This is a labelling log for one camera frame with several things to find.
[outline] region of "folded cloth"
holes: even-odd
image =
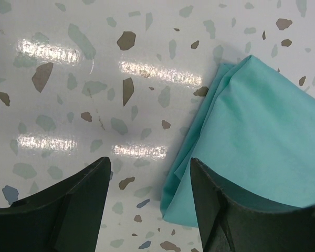
[[[197,227],[192,157],[264,198],[315,204],[315,100],[254,56],[221,64],[162,192],[164,220]]]

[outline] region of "speckled tabletop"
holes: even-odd
[[[202,251],[159,200],[205,87],[253,54],[315,98],[315,0],[56,1],[0,0],[0,207],[109,156],[96,251]]]

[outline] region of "towel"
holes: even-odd
[[[315,99],[254,56],[221,64],[161,198],[165,221],[197,227],[192,157],[264,198],[315,204]]]

